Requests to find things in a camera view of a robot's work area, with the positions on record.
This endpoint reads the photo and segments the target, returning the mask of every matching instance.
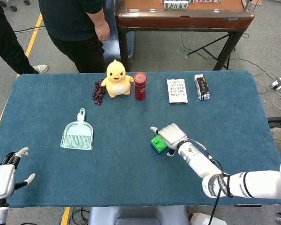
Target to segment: black pants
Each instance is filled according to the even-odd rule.
[[[85,41],[65,41],[49,36],[56,47],[75,63],[79,73],[105,72],[103,44],[96,36]]]
[[[37,74],[0,9],[0,57],[18,74]]]

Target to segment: chair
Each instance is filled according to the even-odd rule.
[[[186,206],[92,207],[91,225],[188,225]]]
[[[114,60],[121,61],[120,47],[118,43],[118,30],[115,19],[115,7],[114,0],[106,0],[105,1],[105,19],[110,27],[111,34],[107,41],[104,41],[103,49],[104,53],[104,61],[105,64],[108,65]],[[135,41],[135,32],[127,33],[127,47],[128,47],[128,59],[129,61],[133,61],[134,58],[134,41]]]

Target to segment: bunch of grapes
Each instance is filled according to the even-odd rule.
[[[96,105],[102,104],[102,98],[106,93],[106,87],[101,87],[103,79],[95,82],[96,89],[93,91],[92,97]]]

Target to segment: table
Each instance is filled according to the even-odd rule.
[[[211,98],[199,101],[195,74],[204,74]],[[17,182],[31,173],[29,186],[15,191],[11,207],[213,205],[201,178],[175,154],[158,155],[155,134],[176,123],[203,143],[235,174],[278,170],[274,145],[254,78],[245,71],[148,72],[143,101],[129,96],[94,104],[94,82],[105,74],[21,75],[16,78],[0,123],[0,162],[22,147],[30,148],[17,169]],[[166,79],[185,79],[188,104],[170,105]],[[66,125],[80,108],[94,129],[92,151],[59,147]],[[234,197],[220,204],[277,204],[277,200]]]
[[[122,62],[129,71],[126,33],[130,31],[228,32],[214,70],[221,70],[255,14],[249,0],[194,2],[188,9],[163,9],[160,0],[115,0]]]

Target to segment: person's hand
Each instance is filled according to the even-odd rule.
[[[95,26],[95,32],[99,41],[106,41],[110,35],[108,23],[104,21],[100,26]]]

